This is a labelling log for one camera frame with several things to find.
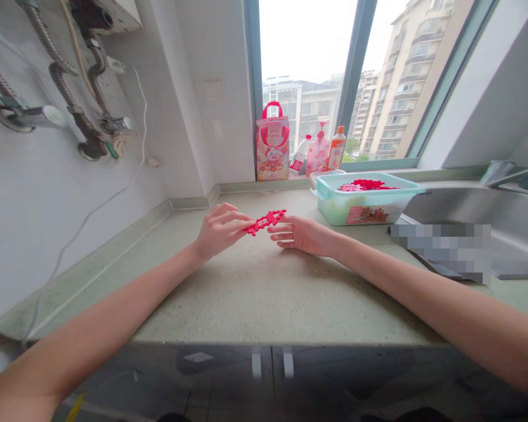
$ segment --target finger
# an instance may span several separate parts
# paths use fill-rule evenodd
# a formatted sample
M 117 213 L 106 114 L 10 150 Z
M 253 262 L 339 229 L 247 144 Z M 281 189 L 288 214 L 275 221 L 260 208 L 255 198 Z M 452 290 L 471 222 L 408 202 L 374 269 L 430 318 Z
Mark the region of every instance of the finger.
M 244 230 L 239 230 L 238 232 L 232 235 L 233 242 L 236 243 L 239 239 L 241 239 L 242 237 L 245 237 L 247 234 L 248 233 L 245 232 Z
M 299 222 L 300 219 L 299 219 L 299 217 L 297 217 L 297 216 L 284 215 L 282 218 L 280 218 L 280 221 L 281 221 L 282 223 L 295 224 L 295 223 Z
M 293 240 L 293 233 L 273 234 L 270 236 L 272 240 Z
M 293 232 L 292 224 L 278 224 L 277 226 L 268 227 L 268 233 Z
M 283 247 L 285 249 L 297 249 L 295 247 L 295 242 L 277 242 L 276 243 L 279 247 Z
M 225 224 L 233 220 L 250 220 L 254 221 L 251 217 L 246 214 L 243 214 L 240 211 L 227 211 L 224 214 L 221 214 L 218 217 L 212 218 L 209 222 L 211 224 Z
M 223 230 L 234 233 L 234 232 L 238 232 L 239 230 L 245 229 L 247 227 L 254 226 L 254 224 L 256 224 L 254 220 L 235 221 L 233 223 L 224 225 Z
M 228 202 L 224 202 L 222 204 L 215 205 L 210 211 L 208 216 L 209 216 L 209 219 L 212 219 L 220 215 L 223 215 L 228 211 L 238 211 L 238 208 L 234 205 L 231 205 Z

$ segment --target cabinet handle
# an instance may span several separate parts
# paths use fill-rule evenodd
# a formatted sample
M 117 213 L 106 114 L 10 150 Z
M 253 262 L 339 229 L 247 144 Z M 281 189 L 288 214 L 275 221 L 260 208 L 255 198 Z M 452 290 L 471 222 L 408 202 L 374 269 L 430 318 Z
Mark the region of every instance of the cabinet handle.
M 252 378 L 255 381 L 262 381 L 262 356 L 260 355 L 260 346 L 252 348 Z
M 284 379 L 293 379 L 293 353 L 290 346 L 283 347 L 283 377 Z

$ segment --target red plastic piece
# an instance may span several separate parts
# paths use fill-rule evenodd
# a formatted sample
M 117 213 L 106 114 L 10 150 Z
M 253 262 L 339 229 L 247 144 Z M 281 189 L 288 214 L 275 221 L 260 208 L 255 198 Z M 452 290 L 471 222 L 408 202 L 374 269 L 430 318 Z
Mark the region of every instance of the red plastic piece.
M 285 213 L 286 213 L 286 210 L 268 211 L 268 214 L 256 220 L 256 224 L 245 228 L 244 231 L 253 236 L 256 236 L 256 232 L 258 230 L 262 230 L 264 227 L 267 227 L 270 225 L 275 226 Z
M 339 190 L 342 192 L 355 192 L 358 189 L 353 189 L 352 186 L 359 186 L 359 190 L 389 190 L 389 189 L 399 189 L 399 188 L 388 188 L 385 185 L 385 182 L 374 181 L 368 179 L 357 179 L 352 183 L 347 183 L 342 185 Z

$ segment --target speckled countertop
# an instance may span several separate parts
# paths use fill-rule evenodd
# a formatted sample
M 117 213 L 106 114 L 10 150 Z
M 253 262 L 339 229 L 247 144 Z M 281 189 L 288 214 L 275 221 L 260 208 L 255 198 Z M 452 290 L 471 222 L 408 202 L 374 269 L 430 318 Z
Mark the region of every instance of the speckled countertop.
M 248 215 L 271 209 L 328 225 L 308 189 L 221 195 Z M 207 210 L 172 212 L 91 286 L 38 331 L 45 336 L 118 287 L 128 283 L 192 242 Z M 422 265 L 391 242 L 387 226 L 334 227 L 385 253 Z M 528 314 L 528 280 L 501 281 L 472 288 Z M 47 315 L 70 293 L 55 289 L 43 302 Z M 19 339 L 31 319 L 31 301 L 0 319 L 0 333 Z M 234 246 L 188 277 L 135 334 L 135 342 L 401 345 L 445 343 L 398 302 L 329 258 L 281 250 L 260 232 Z

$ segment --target stainless steel sink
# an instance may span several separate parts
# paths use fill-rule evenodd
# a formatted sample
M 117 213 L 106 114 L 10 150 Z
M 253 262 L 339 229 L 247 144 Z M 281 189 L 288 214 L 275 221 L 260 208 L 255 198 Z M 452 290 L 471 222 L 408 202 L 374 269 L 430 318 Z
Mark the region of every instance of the stainless steel sink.
M 528 195 L 485 187 L 428 188 L 409 202 L 413 224 L 490 224 L 491 269 L 501 279 L 528 278 Z

